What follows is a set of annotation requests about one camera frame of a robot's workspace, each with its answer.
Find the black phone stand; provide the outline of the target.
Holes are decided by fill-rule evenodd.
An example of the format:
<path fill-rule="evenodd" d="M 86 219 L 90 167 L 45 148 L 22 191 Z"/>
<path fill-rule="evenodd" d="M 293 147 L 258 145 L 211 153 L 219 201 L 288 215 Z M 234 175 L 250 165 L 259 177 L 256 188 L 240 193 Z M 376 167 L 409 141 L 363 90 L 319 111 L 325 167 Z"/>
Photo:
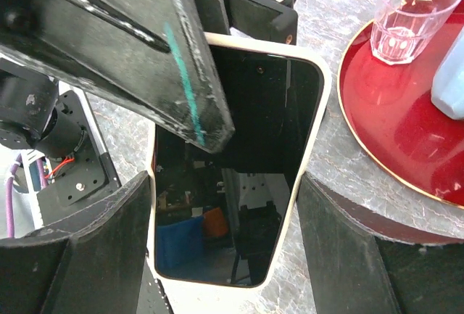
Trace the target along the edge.
<path fill-rule="evenodd" d="M 229 26 L 258 40 L 297 43 L 296 0 L 224 0 Z"/>

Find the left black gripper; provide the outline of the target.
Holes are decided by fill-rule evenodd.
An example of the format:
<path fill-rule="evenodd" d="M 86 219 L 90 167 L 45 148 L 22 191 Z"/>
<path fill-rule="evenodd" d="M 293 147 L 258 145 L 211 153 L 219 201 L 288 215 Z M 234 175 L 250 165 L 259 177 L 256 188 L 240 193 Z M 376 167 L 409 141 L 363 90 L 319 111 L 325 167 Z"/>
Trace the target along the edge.
<path fill-rule="evenodd" d="M 206 152 L 235 131 L 194 0 L 1 0 L 1 52 Z M 1 145 L 44 155 L 40 207 L 85 207 L 120 188 L 78 95 L 29 69 L 1 70 Z"/>

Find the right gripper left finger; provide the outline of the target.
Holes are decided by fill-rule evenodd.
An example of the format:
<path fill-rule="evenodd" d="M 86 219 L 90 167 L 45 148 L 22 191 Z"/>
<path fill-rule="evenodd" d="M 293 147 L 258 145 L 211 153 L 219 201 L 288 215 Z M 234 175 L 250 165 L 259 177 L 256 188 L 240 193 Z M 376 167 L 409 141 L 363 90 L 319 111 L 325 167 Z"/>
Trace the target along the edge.
<path fill-rule="evenodd" d="M 1 312 L 135 313 L 151 204 L 143 171 L 66 218 L 1 240 Z"/>

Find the phone with pink case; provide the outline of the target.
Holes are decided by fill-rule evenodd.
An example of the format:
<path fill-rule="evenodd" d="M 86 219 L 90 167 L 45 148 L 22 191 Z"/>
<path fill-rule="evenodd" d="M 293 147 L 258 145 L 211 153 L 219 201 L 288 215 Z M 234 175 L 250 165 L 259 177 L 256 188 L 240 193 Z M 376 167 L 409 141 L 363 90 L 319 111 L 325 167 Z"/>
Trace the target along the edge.
<path fill-rule="evenodd" d="M 237 313 L 276 269 L 331 90 L 309 49 L 208 33 L 235 131 L 204 151 L 153 125 L 147 261 L 169 313 Z"/>

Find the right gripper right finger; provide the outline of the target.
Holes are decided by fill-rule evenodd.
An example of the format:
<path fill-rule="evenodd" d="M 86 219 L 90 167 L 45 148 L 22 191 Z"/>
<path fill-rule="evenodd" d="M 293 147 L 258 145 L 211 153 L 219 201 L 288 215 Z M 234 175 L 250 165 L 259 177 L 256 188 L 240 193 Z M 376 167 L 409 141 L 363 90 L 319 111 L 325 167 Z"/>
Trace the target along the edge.
<path fill-rule="evenodd" d="M 297 209 L 318 313 L 462 313 L 463 240 L 395 222 L 304 175 Z"/>

